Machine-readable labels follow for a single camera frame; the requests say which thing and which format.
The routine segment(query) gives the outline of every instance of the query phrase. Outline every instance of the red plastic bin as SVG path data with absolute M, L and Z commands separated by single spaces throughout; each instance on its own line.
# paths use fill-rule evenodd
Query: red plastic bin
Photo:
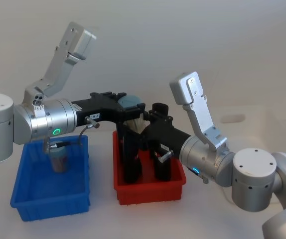
M 179 160 L 171 158 L 171 180 L 159 181 L 154 177 L 153 160 L 148 151 L 140 151 L 142 176 L 135 184 L 123 180 L 123 167 L 120 162 L 118 133 L 113 132 L 114 189 L 120 205 L 180 200 L 182 187 L 186 183 L 183 167 Z

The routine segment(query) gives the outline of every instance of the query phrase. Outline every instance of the blue tray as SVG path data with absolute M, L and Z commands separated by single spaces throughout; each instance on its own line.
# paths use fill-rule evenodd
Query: blue tray
M 77 143 L 78 136 L 53 140 Z M 83 146 L 67 146 L 68 170 L 55 173 L 49 156 L 42 151 L 43 141 L 26 144 L 15 180 L 10 205 L 17 208 L 23 221 L 53 218 L 89 210 L 88 137 Z

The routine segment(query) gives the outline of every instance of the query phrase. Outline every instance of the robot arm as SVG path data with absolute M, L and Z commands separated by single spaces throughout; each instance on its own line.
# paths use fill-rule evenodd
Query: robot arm
M 123 125 L 127 120 L 150 121 L 141 136 L 162 156 L 161 163 L 174 156 L 204 183 L 209 180 L 223 187 L 232 186 L 235 204 L 250 212 L 265 209 L 272 193 L 284 211 L 263 225 L 266 239 L 286 239 L 286 154 L 270 154 L 261 149 L 244 149 L 236 154 L 227 147 L 227 139 L 213 124 L 196 72 L 184 74 L 170 83 L 177 104 L 187 111 L 195 135 L 188 135 L 172 125 L 162 104 L 144 111 L 145 104 L 123 108 L 118 100 L 125 93 L 91 93 L 90 99 L 70 102 L 65 99 L 45 101 L 44 97 L 60 91 L 73 66 L 86 59 L 89 43 L 96 39 L 89 31 L 71 23 L 50 63 L 44 78 L 28 86 L 21 105 L 0 94 L 0 162 L 12 154 L 12 143 L 24 144 L 49 139 L 74 131 L 95 121 L 108 120 Z
M 210 179 L 223 187 L 232 186 L 232 199 L 243 210 L 264 210 L 275 193 L 284 211 L 264 223 L 263 234 L 265 239 L 286 239 L 286 154 L 256 148 L 231 152 L 213 125 L 197 73 L 184 74 L 170 86 L 176 103 L 188 112 L 196 136 L 158 119 L 145 129 L 146 137 L 157 141 L 160 151 L 166 148 L 165 160 L 179 158 L 204 183 Z

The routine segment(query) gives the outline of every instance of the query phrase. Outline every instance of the white backdrop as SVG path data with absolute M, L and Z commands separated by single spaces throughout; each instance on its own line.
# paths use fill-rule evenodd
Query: white backdrop
M 135 94 L 186 131 L 168 86 L 182 72 L 198 71 L 211 106 L 286 101 L 286 0 L 0 0 L 1 93 L 22 101 L 70 21 L 98 40 L 56 98 Z

